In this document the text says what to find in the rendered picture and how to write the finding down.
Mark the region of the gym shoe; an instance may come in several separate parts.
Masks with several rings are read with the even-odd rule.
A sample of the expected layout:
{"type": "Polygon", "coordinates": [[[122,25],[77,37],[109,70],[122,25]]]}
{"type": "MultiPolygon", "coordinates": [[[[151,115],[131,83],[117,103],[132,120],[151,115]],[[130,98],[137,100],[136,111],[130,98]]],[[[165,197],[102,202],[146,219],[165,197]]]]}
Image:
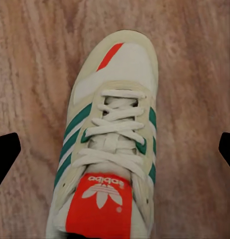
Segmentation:
{"type": "Polygon", "coordinates": [[[45,239],[150,239],[158,59],[132,30],[93,49],[75,81],[45,239]]]}

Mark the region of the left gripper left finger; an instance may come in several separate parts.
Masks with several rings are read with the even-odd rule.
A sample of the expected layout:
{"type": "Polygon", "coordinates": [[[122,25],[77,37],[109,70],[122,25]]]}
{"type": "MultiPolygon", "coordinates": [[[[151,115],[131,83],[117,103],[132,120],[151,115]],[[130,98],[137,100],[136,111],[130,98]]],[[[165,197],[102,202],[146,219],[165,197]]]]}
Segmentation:
{"type": "Polygon", "coordinates": [[[21,152],[16,132],[0,136],[0,184],[21,152]]]}

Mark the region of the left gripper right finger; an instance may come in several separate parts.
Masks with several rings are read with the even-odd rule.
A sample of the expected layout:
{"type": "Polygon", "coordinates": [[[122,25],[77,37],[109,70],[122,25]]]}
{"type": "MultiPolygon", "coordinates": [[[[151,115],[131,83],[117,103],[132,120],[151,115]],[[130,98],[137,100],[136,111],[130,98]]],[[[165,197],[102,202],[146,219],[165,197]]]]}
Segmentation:
{"type": "Polygon", "coordinates": [[[219,143],[219,151],[230,166],[230,133],[224,132],[219,143]]]}

